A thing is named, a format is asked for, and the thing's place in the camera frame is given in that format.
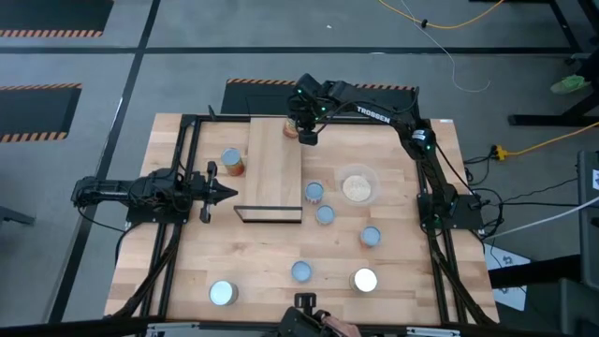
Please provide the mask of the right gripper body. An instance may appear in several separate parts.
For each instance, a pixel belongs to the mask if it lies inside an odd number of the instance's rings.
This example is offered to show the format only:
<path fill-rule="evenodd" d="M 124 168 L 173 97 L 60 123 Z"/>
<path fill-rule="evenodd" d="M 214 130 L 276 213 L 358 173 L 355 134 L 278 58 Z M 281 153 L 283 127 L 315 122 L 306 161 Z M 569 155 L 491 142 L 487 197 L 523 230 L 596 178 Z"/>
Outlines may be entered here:
<path fill-rule="evenodd" d="M 305 73 L 293 88 L 293 94 L 287 99 L 288 119 L 298 134 L 299 142 L 315 146 L 318 132 L 316 123 L 329 114 L 333 102 L 329 97 L 332 81 L 318 82 L 312 75 Z"/>

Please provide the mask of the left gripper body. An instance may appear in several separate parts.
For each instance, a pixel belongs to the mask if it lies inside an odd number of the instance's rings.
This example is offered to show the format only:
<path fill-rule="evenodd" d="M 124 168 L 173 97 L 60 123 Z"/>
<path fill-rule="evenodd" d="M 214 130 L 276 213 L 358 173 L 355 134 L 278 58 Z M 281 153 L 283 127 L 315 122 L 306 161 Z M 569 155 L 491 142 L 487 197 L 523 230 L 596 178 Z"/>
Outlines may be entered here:
<path fill-rule="evenodd" d="M 203 202 L 199 220 L 205 224 L 209 224 L 212 219 L 210 207 L 218 203 L 216 200 L 217 192 L 214 187 L 216 175 L 217 166 L 214 161 L 209 161 L 207 175 L 202 175 L 199 171 L 193 171 L 188 181 L 191 199 Z"/>

